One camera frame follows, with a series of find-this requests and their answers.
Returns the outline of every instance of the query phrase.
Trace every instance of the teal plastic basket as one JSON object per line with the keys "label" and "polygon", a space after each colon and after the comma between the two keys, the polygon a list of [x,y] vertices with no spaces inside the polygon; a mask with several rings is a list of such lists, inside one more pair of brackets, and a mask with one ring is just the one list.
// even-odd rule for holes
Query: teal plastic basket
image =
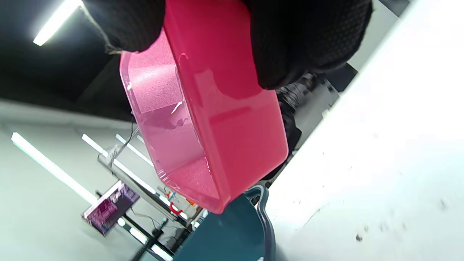
{"label": "teal plastic basket", "polygon": [[[259,196],[258,207],[251,199]],[[174,261],[286,261],[277,250],[274,228],[266,214],[269,196],[255,186],[232,201],[220,215],[210,213],[193,232]]]}

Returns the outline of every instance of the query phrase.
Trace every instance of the fluorescent ceiling light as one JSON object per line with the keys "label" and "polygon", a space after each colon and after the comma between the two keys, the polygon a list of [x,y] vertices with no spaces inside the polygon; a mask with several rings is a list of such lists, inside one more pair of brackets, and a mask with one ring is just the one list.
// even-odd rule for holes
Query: fluorescent ceiling light
{"label": "fluorescent ceiling light", "polygon": [[64,22],[71,16],[74,10],[76,10],[81,4],[81,0],[64,0],[37,34],[34,39],[34,43],[38,46],[42,46],[58,31]]}
{"label": "fluorescent ceiling light", "polygon": [[147,242],[147,237],[137,229],[131,228],[129,230],[129,233],[131,233],[136,239],[138,239],[138,241],[142,242],[142,244],[145,244]]}
{"label": "fluorescent ceiling light", "polygon": [[[108,152],[104,150],[100,145],[98,145],[95,141],[93,141],[89,136],[86,134],[82,135],[82,139],[87,142],[88,145],[90,145],[92,148],[94,148],[96,151],[98,151],[100,154],[102,154],[104,157],[108,156]],[[132,171],[130,171],[126,166],[124,166],[121,162],[119,162],[117,159],[113,161],[113,163],[116,165],[116,167],[120,168],[122,171],[124,171],[129,177],[131,177],[133,180],[135,180],[137,183],[139,183],[141,186],[143,186],[146,190],[150,191],[152,194],[156,194],[156,191],[150,187],[146,182],[144,182],[141,178],[139,178],[136,174],[134,174]]]}
{"label": "fluorescent ceiling light", "polygon": [[126,222],[125,222],[122,218],[118,219],[118,220],[117,220],[117,223],[118,223],[118,225],[120,225],[121,227],[124,227],[124,226],[126,225]]}
{"label": "fluorescent ceiling light", "polygon": [[[126,144],[126,140],[121,137],[121,135],[119,134],[116,134],[116,138],[122,143],[122,144]],[[151,160],[149,160],[147,157],[145,157],[145,155],[143,155],[139,150],[137,150],[134,146],[132,146],[131,144],[127,144],[127,147],[133,151],[135,154],[137,154],[137,156],[141,157],[146,163],[150,164],[150,166],[154,167],[153,166],[153,162],[151,162]]]}
{"label": "fluorescent ceiling light", "polygon": [[32,146],[26,139],[24,139],[19,133],[14,132],[11,136],[13,143],[25,152],[29,157],[39,163],[42,167],[48,170],[52,175],[54,175],[61,182],[70,187],[78,195],[84,198],[88,203],[94,204],[97,202],[97,198],[86,190],[81,184],[75,181],[71,176],[69,176],[64,170],[59,168],[55,163],[53,163],[49,158],[42,154],[38,149]]}
{"label": "fluorescent ceiling light", "polygon": [[161,249],[161,248],[160,248],[159,246],[157,246],[157,245],[154,245],[154,246],[151,248],[151,250],[152,250],[155,254],[159,255],[162,259],[164,259],[164,260],[166,260],[166,261],[172,261],[172,260],[173,260],[173,258],[172,258],[168,253],[164,252],[164,250]]}
{"label": "fluorescent ceiling light", "polygon": [[138,139],[139,141],[141,141],[143,144],[145,144],[145,141],[144,141],[143,138],[140,137],[139,135],[137,135],[137,139]]}

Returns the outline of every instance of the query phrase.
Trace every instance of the white wall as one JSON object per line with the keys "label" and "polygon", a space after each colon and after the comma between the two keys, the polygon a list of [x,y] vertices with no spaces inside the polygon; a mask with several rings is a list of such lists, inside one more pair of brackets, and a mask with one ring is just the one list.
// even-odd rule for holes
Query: white wall
{"label": "white wall", "polygon": [[464,260],[463,7],[412,2],[271,186],[289,260]]}
{"label": "white wall", "polygon": [[[0,196],[4,199],[0,222],[6,227],[0,239],[1,255],[20,260],[129,260],[140,244],[121,227],[115,227],[103,238],[82,221],[81,214],[89,203],[16,147],[11,134],[19,133],[93,194],[95,190],[105,192],[117,180],[97,162],[97,151],[81,139],[82,134],[108,148],[119,143],[117,133],[128,138],[130,124],[14,106],[22,110],[21,114],[0,112]],[[143,144],[134,146],[146,153]],[[132,172],[143,173],[145,178],[154,172],[129,150],[121,154],[119,161]],[[142,199],[134,210],[158,221],[164,217]],[[148,218],[129,216],[147,231],[153,229]],[[166,237],[173,229],[165,229]]]}
{"label": "white wall", "polygon": [[357,53],[348,63],[357,71],[361,70],[399,18],[378,0],[373,0],[374,12],[366,29],[366,34]]}

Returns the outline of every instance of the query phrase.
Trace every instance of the black stand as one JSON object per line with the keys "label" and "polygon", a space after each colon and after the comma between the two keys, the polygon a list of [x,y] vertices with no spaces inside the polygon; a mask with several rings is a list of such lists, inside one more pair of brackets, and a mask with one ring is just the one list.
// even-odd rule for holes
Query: black stand
{"label": "black stand", "polygon": [[139,261],[142,258],[143,254],[145,253],[145,251],[150,251],[151,248],[155,244],[157,244],[157,243],[159,244],[158,239],[163,234],[162,228],[166,225],[167,222],[168,222],[168,220],[164,219],[163,222],[161,222],[160,227],[155,228],[153,230],[153,236],[150,236],[148,238],[148,241],[145,243],[145,245],[143,245],[143,247],[141,247],[139,249],[139,251],[136,253],[136,255],[132,258],[132,261]]}
{"label": "black stand", "polygon": [[[102,196],[102,193],[100,193],[99,191],[96,191],[95,194],[98,196],[98,197],[101,197]],[[152,235],[150,233],[148,233],[146,230],[144,230],[137,222],[135,222],[132,218],[130,218],[129,216],[127,216],[127,214],[124,214],[123,217],[134,227],[136,228],[137,230],[139,230],[142,234],[144,234],[148,240],[147,242],[143,245],[142,248],[139,249],[139,251],[136,253],[136,255],[134,256],[134,258],[132,258],[131,261],[139,261],[143,254],[145,253],[145,251],[148,251],[149,253],[151,253],[151,248],[154,246],[154,245],[157,245],[159,246],[162,250],[164,250],[166,253],[168,253],[169,255],[173,256],[174,255],[174,252],[171,251],[170,249],[168,249],[165,245],[161,244],[158,242],[158,239],[161,237],[161,235],[163,235],[163,227],[168,223],[168,220],[167,219],[164,219],[162,222],[161,222],[161,225],[159,228],[155,228],[152,232]]]}

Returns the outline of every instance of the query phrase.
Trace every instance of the basket handle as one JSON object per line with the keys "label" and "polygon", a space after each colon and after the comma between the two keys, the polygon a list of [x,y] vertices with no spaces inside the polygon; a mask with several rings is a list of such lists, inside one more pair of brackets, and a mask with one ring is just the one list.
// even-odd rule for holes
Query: basket handle
{"label": "basket handle", "polygon": [[272,227],[271,221],[266,213],[266,203],[269,198],[269,190],[263,185],[256,185],[249,190],[244,192],[245,196],[248,199],[255,198],[256,196],[260,195],[258,201],[258,208],[257,214],[259,219],[261,220],[261,224],[263,225],[264,231],[264,261],[275,261],[275,253],[276,253],[276,239],[274,236],[274,228]]}

